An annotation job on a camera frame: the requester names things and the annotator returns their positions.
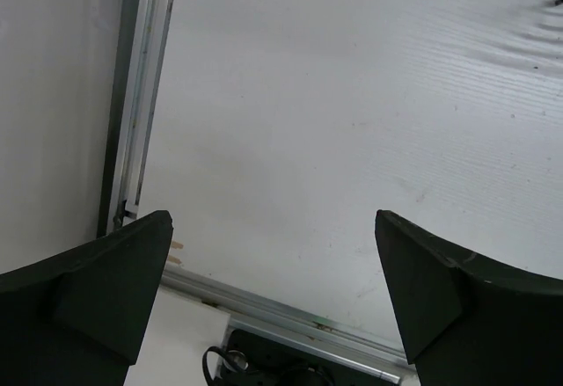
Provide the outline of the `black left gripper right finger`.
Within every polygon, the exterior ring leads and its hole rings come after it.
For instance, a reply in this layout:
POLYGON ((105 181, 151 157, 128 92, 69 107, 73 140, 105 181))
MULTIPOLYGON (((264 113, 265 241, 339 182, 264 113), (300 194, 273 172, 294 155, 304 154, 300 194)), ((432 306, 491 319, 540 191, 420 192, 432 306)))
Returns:
POLYGON ((377 250, 423 385, 560 385, 562 282, 377 212, 377 250))

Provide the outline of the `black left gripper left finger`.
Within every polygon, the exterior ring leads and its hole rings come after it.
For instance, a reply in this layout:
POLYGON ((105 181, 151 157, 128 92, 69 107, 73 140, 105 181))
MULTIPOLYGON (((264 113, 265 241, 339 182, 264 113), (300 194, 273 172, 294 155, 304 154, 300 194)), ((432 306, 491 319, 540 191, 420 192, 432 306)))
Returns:
POLYGON ((172 242, 172 217, 1 276, 3 385, 122 385, 137 362, 172 242))

